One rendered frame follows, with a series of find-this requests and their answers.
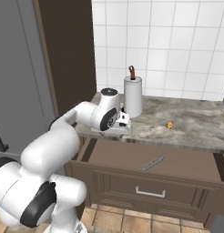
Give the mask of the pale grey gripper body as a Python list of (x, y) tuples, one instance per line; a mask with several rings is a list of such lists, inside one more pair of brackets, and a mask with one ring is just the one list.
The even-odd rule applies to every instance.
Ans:
[(107, 135), (128, 135), (131, 131), (131, 122), (126, 119), (119, 119), (117, 121), (111, 119), (109, 122), (102, 122), (98, 127), (91, 127), (91, 130)]

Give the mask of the brown wooden drawer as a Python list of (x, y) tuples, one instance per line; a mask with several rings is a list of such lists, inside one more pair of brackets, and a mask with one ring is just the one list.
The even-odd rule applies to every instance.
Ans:
[[(152, 168), (142, 168), (159, 155)], [(66, 173), (87, 184), (85, 205), (105, 205), (182, 218), (209, 228), (224, 215), (224, 156), (174, 147), (89, 138), (66, 164)], [(136, 193), (135, 187), (160, 194)]]

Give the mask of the white paper towel roll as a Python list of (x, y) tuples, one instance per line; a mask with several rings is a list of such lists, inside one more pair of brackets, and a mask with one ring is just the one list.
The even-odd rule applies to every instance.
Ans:
[(124, 78), (124, 110), (130, 118), (142, 114), (142, 78), (139, 76)]

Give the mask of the brown paper towel holder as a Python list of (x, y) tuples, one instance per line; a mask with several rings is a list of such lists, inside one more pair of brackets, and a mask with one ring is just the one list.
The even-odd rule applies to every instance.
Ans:
[(136, 79), (135, 68), (133, 66), (129, 66), (128, 70), (130, 72), (130, 79), (135, 80)]

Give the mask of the dark brown tall cabinet panel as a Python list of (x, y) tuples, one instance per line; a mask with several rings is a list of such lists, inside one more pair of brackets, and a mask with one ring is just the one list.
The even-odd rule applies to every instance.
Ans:
[(57, 116), (97, 92), (91, 0), (34, 0)]

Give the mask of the grey fridge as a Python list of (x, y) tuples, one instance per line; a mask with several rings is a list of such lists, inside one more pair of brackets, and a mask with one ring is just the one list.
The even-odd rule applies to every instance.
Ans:
[(0, 155), (20, 155), (54, 118), (34, 2), (0, 0)]

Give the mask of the grey appliance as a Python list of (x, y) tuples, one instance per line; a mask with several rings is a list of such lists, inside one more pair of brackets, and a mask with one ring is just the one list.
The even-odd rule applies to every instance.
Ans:
[(215, 216), (210, 233), (224, 233), (224, 215)]

